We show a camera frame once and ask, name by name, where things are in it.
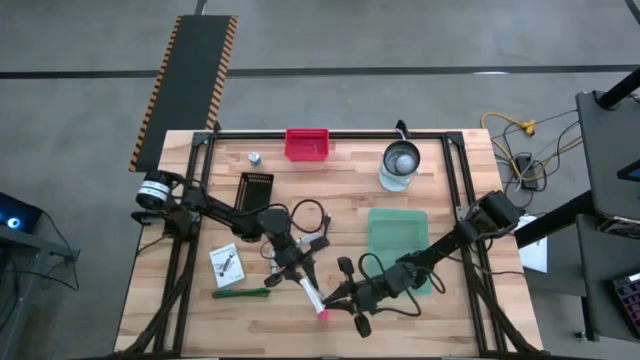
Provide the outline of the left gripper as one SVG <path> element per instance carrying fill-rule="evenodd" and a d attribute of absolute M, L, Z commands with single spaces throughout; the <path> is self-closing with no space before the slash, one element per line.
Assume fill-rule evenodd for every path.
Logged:
<path fill-rule="evenodd" d="M 300 283 L 301 280 L 307 279 L 315 290 L 319 289 L 313 256 L 330 245 L 325 235 L 311 240 L 310 249 L 306 252 L 302 251 L 291 235 L 277 236 L 270 239 L 270 242 L 274 245 L 273 260 L 280 270 L 264 280 L 266 287 L 275 287 L 282 280 Z"/>

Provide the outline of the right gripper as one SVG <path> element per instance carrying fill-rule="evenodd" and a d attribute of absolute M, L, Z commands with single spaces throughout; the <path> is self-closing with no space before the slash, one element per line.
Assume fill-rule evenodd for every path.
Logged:
<path fill-rule="evenodd" d="M 353 263 L 348 257 L 339 257 L 338 267 L 345 275 L 346 280 L 323 300 L 328 310 L 342 310 L 353 316 L 356 330 L 361 338 L 371 335 L 371 326 L 366 313 L 371 315 L 378 312 L 377 304 L 384 294 L 384 287 L 376 283 L 363 268 L 364 257 L 358 260 L 358 270 L 364 277 L 356 282 L 353 279 L 355 272 Z"/>

